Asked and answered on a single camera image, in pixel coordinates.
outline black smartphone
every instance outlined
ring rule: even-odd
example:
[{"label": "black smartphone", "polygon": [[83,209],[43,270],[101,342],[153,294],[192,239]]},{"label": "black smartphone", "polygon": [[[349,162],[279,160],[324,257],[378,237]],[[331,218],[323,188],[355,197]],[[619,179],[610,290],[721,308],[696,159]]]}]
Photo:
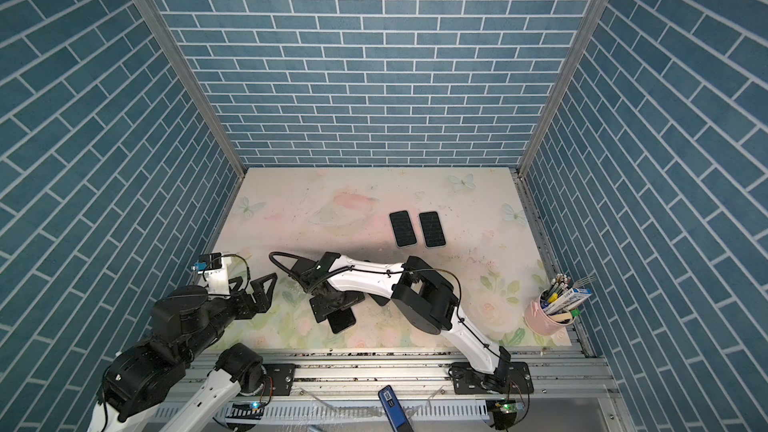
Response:
[{"label": "black smartphone", "polygon": [[446,244],[446,235],[442,233],[437,212],[422,212],[418,214],[418,221],[422,224],[424,245],[427,248],[442,247]]},{"label": "black smartphone", "polygon": [[398,247],[408,247],[416,244],[416,232],[413,231],[411,216],[407,210],[389,214],[392,231],[395,233],[395,242]]}]

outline black bracket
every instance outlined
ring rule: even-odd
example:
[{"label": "black bracket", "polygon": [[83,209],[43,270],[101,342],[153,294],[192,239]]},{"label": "black bracket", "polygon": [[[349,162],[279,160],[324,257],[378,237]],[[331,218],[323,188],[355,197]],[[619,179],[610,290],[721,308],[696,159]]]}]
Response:
[{"label": "black bracket", "polygon": [[518,394],[531,394],[533,392],[533,382],[531,381],[531,371],[525,362],[510,362],[507,371],[506,384],[501,387],[498,381],[491,374],[482,374],[473,369],[469,362],[454,362],[451,364],[448,374],[453,382],[453,392],[456,395],[474,395],[474,394],[506,394],[509,386],[510,396]]},{"label": "black bracket", "polygon": [[357,323],[355,314],[350,309],[354,304],[366,300],[366,295],[358,291],[344,292],[343,298],[340,303],[335,304],[328,299],[316,295],[310,299],[310,306],[312,312],[315,315],[315,320],[319,324],[320,322],[328,319],[328,323],[331,326],[331,331],[334,334],[338,334]]},{"label": "black bracket", "polygon": [[369,294],[369,295],[373,299],[373,301],[379,305],[379,307],[384,307],[389,303],[389,299],[387,297],[382,297],[381,295],[376,295],[376,294]]},{"label": "black bracket", "polygon": [[205,264],[205,270],[217,270],[223,267],[221,264],[221,254],[214,252],[212,254],[201,254],[197,257],[199,262]]},{"label": "black bracket", "polygon": [[272,378],[272,396],[287,396],[293,388],[293,375],[296,373],[294,364],[268,364],[264,366],[266,375]]},{"label": "black bracket", "polygon": [[[272,281],[267,290],[264,290],[264,284]],[[270,310],[272,307],[272,296],[275,292],[275,284],[277,283],[277,274],[264,275],[262,278],[258,278],[250,282],[250,286],[253,288],[254,302],[256,303],[256,312],[263,314]]]}]

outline blue device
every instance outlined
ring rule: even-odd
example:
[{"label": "blue device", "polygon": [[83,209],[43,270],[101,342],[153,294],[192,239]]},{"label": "blue device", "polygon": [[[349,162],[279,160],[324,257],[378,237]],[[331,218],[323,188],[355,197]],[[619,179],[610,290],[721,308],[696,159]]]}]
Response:
[{"label": "blue device", "polygon": [[400,402],[395,396],[392,386],[388,385],[379,390],[379,400],[382,402],[386,418],[389,419],[389,425],[395,432],[413,432],[406,413],[402,411]]}]

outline robotic arm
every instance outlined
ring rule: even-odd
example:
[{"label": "robotic arm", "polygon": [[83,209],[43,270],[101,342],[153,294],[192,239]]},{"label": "robotic arm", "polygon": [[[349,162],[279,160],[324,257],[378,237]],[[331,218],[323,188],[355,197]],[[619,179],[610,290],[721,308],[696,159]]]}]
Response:
[{"label": "robotic arm", "polygon": [[[252,293],[240,287],[241,281],[233,282],[235,290],[221,296],[187,285],[155,303],[152,334],[117,356],[104,372],[89,432],[139,432],[168,390],[185,376],[197,355],[222,337],[227,325],[270,309],[277,274],[250,282]],[[164,430],[202,430],[228,399],[263,387],[263,376],[261,356],[236,344],[222,353],[194,405],[189,402],[186,413],[177,414]],[[199,429],[185,421],[203,417]]]},{"label": "robotic arm", "polygon": [[[288,269],[276,257],[296,258]],[[370,295],[383,306],[392,300],[408,321],[420,331],[440,334],[460,350],[478,384],[494,392],[508,386],[509,352],[485,337],[462,310],[453,285],[418,257],[397,264],[375,264],[326,252],[319,261],[283,252],[272,252],[270,260],[296,280],[307,293],[318,322],[328,320],[339,333],[356,322],[351,306]]]},{"label": "robotic arm", "polygon": [[[198,354],[221,338],[227,325],[269,310],[276,274],[250,282],[253,292],[249,294],[240,287],[240,279],[226,279],[221,254],[201,257],[209,258],[210,264],[204,261],[197,270],[214,271],[206,275],[208,289],[187,285],[155,304],[151,336],[120,354],[104,372],[88,432],[142,430],[168,390],[184,377]],[[294,258],[296,263],[288,269],[277,257]],[[461,308],[461,285],[457,298],[453,285],[420,258],[411,256],[397,264],[375,264],[326,252],[314,262],[298,255],[272,252],[270,260],[313,295],[310,305],[315,319],[318,323],[327,320],[334,333],[354,325],[351,306],[365,300],[365,294],[381,306],[391,300],[414,327],[446,337],[464,353],[469,364],[452,364],[450,369],[455,388],[460,375],[470,384],[465,393],[474,394],[476,388],[498,393],[507,390],[509,352],[486,338],[466,318]],[[232,292],[216,294],[228,290],[232,283]],[[221,354],[205,384],[161,432],[202,430],[238,393],[251,394],[265,387],[265,377],[261,356],[236,344]]]}]

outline mounting plate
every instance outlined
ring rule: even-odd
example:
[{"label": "mounting plate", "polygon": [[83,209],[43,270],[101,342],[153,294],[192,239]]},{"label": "mounting plate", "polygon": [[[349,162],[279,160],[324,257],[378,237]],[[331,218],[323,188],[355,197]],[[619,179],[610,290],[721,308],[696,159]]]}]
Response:
[{"label": "mounting plate", "polygon": [[[453,382],[453,392],[456,395],[474,395],[474,394],[496,394],[491,390],[486,390],[482,386],[483,375],[470,367],[469,362],[454,362],[449,369],[451,380]],[[518,387],[521,394],[530,394],[533,392],[533,382],[531,381],[531,371],[525,362],[510,362],[509,378]],[[517,389],[512,386],[510,394],[516,394]]]},{"label": "mounting plate", "polygon": [[315,315],[315,320],[319,324],[326,320],[326,318],[330,318],[332,313],[348,309],[354,304],[359,304],[364,300],[366,300],[366,295],[364,293],[347,291],[344,292],[344,299],[338,305],[330,303],[324,297],[315,296],[310,299],[310,306],[312,307],[312,313]]},{"label": "mounting plate", "polygon": [[290,395],[293,387],[293,375],[296,372],[294,364],[265,364],[266,374],[272,377],[272,395]]}]

